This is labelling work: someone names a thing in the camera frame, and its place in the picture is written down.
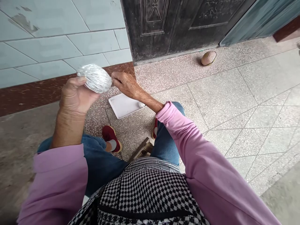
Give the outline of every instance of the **white sock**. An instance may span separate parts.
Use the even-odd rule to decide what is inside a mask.
[[[110,150],[110,152],[114,151],[117,147],[116,141],[115,140],[110,140],[108,142],[112,145],[112,149]]]

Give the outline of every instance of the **red shoe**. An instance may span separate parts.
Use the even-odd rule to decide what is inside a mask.
[[[116,141],[116,143],[117,143],[116,149],[113,150],[112,152],[117,153],[117,152],[122,151],[123,145],[121,142],[118,141],[118,139],[116,137],[116,132],[110,125],[106,125],[102,128],[102,136],[106,142],[111,141],[111,140]]]
[[[152,132],[152,138],[156,139],[156,135],[157,135],[157,118],[155,118],[155,120],[154,120],[154,129]]]

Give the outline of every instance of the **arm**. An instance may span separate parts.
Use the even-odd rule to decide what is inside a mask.
[[[130,74],[113,73],[112,78],[121,92],[143,102],[164,123],[186,166],[193,197],[211,224],[280,224],[229,161],[204,139],[193,121],[171,102],[164,106],[153,99]]]
[[[68,224],[82,206],[88,167],[81,143],[85,115],[99,94],[85,88],[84,77],[62,89],[49,150],[34,156],[34,181],[22,204],[19,224]]]

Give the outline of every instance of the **checkered apron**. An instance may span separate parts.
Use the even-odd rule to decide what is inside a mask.
[[[207,224],[179,167],[155,157],[130,163],[69,224]]]

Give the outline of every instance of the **brown baseboard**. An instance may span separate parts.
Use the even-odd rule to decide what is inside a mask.
[[[300,37],[300,32],[297,30],[300,29],[300,16],[297,16],[295,19],[293,19],[291,22],[289,22],[287,25],[279,29],[275,34],[273,34],[274,39],[276,42],[286,41],[290,40],[292,38]]]
[[[135,77],[132,62],[108,66],[103,69],[109,75],[115,71],[130,73]],[[76,74],[0,89],[0,117],[58,101],[61,88],[72,77],[76,77]]]

